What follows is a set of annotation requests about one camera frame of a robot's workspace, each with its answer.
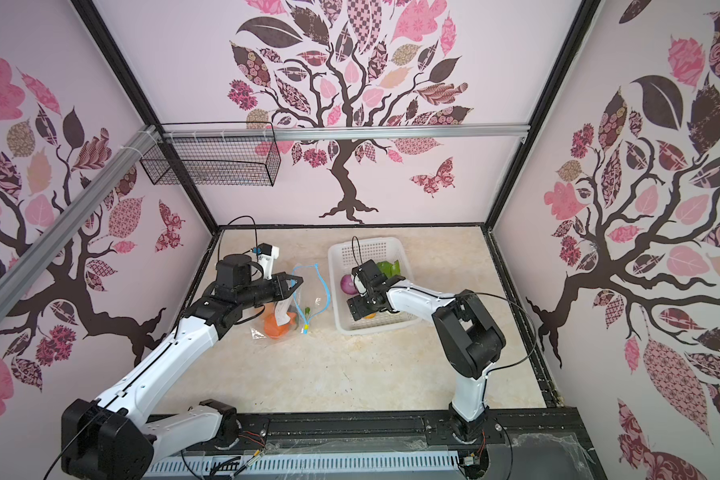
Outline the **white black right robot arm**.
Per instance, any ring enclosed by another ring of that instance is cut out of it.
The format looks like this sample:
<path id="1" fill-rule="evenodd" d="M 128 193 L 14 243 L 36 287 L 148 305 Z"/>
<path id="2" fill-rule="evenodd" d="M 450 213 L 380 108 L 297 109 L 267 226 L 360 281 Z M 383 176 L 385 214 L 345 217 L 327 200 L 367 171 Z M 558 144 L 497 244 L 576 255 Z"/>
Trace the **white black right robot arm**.
<path id="1" fill-rule="evenodd" d="M 354 267 L 351 277 L 358 291 L 347 301 L 354 320 L 374 313 L 402 312 L 432 323 L 446 359 L 458 374 L 449 404 L 454 436 L 464 443 L 475 441 L 487 419 L 488 371 L 506 346 L 503 332 L 477 293 L 442 293 L 401 275 L 388 277 L 372 260 Z"/>

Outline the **clear blue-zipper zip bag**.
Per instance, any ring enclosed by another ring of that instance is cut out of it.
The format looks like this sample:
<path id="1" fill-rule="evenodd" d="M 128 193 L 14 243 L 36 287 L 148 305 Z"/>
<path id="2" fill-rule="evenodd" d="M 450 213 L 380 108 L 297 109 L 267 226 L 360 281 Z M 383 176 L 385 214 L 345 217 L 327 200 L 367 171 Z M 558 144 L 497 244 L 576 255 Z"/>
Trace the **clear blue-zipper zip bag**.
<path id="1" fill-rule="evenodd" d="M 302 286 L 291 298 L 270 303 L 265 306 L 264 313 L 259 318 L 255 319 L 250 327 L 251 337 L 254 341 L 280 342 L 295 338 L 296 335 L 308 335 L 315 326 L 316 318 L 330 309 L 333 297 L 328 286 L 328 282 L 322 273 L 321 266 L 317 262 L 311 264 L 297 263 L 292 268 L 290 274 L 301 276 L 304 279 Z M 297 313 L 298 307 L 310 307 L 312 309 L 310 326 L 306 331 L 302 329 L 302 322 Z M 287 311 L 296 312 L 298 322 L 296 330 L 291 332 L 288 336 L 278 340 L 266 337 L 263 329 L 264 319 L 272 311 L 275 312 L 277 316 L 277 323 L 280 325 L 287 322 Z"/>

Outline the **orange toy pumpkin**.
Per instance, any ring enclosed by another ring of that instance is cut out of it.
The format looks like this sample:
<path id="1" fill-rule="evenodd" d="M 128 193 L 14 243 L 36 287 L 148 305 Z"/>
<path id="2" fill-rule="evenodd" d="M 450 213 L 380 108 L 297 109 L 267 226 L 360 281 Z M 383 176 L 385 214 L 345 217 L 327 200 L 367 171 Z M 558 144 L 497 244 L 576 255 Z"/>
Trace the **orange toy pumpkin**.
<path id="1" fill-rule="evenodd" d="M 274 311 L 269 313 L 264 319 L 264 334 L 269 339 L 278 340 L 288 336 L 291 332 L 295 331 L 297 322 L 297 313 L 294 311 L 287 311 L 287 322 L 285 324 L 277 323 L 277 316 Z"/>

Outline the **green toy cabbage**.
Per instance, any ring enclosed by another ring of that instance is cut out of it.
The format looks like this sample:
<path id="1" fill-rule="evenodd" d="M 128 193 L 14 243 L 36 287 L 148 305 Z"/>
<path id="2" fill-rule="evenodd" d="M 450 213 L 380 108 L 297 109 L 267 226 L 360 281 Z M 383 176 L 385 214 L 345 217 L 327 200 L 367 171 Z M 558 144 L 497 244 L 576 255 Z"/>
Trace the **green toy cabbage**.
<path id="1" fill-rule="evenodd" d="M 395 260 L 393 262 L 380 261 L 377 262 L 376 265 L 387 278 L 392 278 L 401 274 L 401 265 L 398 260 Z"/>

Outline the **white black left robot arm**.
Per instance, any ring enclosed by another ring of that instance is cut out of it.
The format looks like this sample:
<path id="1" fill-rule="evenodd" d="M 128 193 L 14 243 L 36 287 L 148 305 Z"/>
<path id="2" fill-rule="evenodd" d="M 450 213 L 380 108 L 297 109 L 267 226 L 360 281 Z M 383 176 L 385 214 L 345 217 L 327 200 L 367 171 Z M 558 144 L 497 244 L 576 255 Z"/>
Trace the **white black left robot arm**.
<path id="1" fill-rule="evenodd" d="M 241 426 L 234 407 L 205 400 L 184 413 L 151 420 L 155 407 L 245 312 L 288 303 L 301 277 L 273 272 L 274 254 L 232 254 L 216 279 L 145 360 L 95 399 L 78 399 L 61 417 L 61 470 L 78 479 L 140 479 L 153 464 L 205 442 L 230 447 Z"/>

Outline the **purple toy onion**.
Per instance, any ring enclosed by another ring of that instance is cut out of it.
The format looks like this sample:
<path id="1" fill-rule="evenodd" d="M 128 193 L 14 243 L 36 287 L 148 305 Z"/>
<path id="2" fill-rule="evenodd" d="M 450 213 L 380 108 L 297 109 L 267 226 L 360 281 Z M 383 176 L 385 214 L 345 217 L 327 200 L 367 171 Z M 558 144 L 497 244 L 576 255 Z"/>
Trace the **purple toy onion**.
<path id="1" fill-rule="evenodd" d="M 340 288 L 342 292 L 348 296 L 355 296 L 358 294 L 354 278 L 352 275 L 344 275 L 340 280 Z"/>

